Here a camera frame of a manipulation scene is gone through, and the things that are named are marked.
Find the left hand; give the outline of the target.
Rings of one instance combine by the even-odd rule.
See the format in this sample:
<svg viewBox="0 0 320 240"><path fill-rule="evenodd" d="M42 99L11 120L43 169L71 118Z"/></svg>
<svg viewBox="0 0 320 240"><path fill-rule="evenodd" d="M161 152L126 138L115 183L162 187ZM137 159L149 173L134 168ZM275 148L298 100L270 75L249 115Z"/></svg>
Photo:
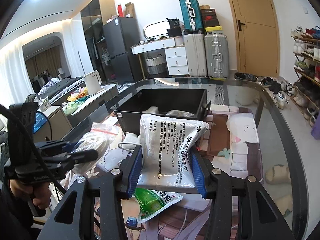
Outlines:
<svg viewBox="0 0 320 240"><path fill-rule="evenodd" d="M24 185L18 180L9 180L9 186L15 197L27 200L33 195L33 204L39 209L46 209L50 205L51 191L49 182L42 183L33 187L32 185Z"/></svg>

